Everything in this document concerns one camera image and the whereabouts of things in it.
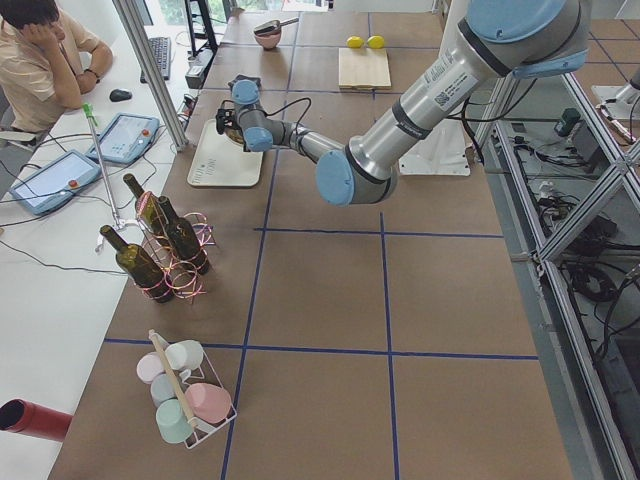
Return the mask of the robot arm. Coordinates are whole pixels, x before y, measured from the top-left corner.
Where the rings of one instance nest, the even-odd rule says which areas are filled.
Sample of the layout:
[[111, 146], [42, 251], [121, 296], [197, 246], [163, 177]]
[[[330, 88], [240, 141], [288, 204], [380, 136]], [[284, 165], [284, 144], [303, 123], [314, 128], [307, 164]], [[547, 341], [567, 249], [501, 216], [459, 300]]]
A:
[[573, 72], [587, 58], [589, 1], [472, 1], [455, 40], [363, 135], [341, 145], [297, 123], [271, 120], [257, 84], [231, 84], [233, 120], [253, 152], [285, 146], [311, 159], [329, 204], [378, 203], [397, 184], [395, 165], [490, 78]]

